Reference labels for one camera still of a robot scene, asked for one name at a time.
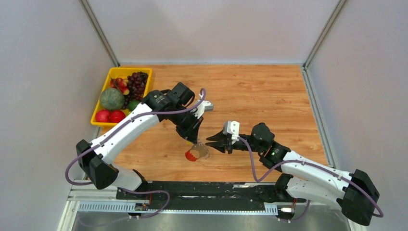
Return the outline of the red keyring with silver keys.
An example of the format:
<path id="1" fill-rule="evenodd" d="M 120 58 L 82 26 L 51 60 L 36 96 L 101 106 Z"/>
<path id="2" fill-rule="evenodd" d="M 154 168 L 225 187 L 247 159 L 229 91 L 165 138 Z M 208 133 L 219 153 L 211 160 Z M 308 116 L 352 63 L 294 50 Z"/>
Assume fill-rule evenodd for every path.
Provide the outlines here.
<path id="1" fill-rule="evenodd" d="M 207 159 L 209 156 L 210 152 L 202 142 L 194 144 L 188 151 L 185 152 L 186 159 L 191 162 L 196 162 L 199 159 Z"/>

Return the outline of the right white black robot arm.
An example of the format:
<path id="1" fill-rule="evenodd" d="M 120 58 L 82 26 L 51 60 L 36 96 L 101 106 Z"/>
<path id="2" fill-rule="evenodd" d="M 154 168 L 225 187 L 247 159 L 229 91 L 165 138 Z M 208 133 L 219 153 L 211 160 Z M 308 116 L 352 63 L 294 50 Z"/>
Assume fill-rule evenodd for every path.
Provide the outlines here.
<path id="1" fill-rule="evenodd" d="M 377 202 L 380 194 L 369 175 L 359 169 L 353 173 L 327 167 L 309 160 L 275 141 L 265 123 L 252 128 L 251 134 L 240 134 L 237 121 L 227 121 L 223 129 L 207 138 L 206 145 L 222 153 L 234 150 L 254 153 L 268 168 L 281 173 L 275 183 L 275 195 L 281 201 L 306 199 L 338 209 L 349 220 L 370 225 L 373 217 L 383 217 Z"/>

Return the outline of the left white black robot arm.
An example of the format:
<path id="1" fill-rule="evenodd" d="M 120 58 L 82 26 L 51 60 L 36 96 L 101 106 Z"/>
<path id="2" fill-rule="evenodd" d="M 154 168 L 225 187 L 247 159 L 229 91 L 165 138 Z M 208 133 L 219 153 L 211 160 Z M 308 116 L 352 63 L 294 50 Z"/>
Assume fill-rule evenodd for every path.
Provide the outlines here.
<path id="1" fill-rule="evenodd" d="M 114 167 L 116 157 L 139 135 L 163 120 L 176 126 L 177 134 L 193 144 L 198 142 L 198 131 L 203 121 L 206 90 L 200 90 L 200 99 L 194 106 L 194 92 L 179 82 L 173 89 L 152 90 L 137 107 L 104 135 L 76 145 L 78 163 L 90 183 L 98 190 L 108 186 L 128 189 L 135 199 L 142 199 L 147 186 L 135 170 Z"/>

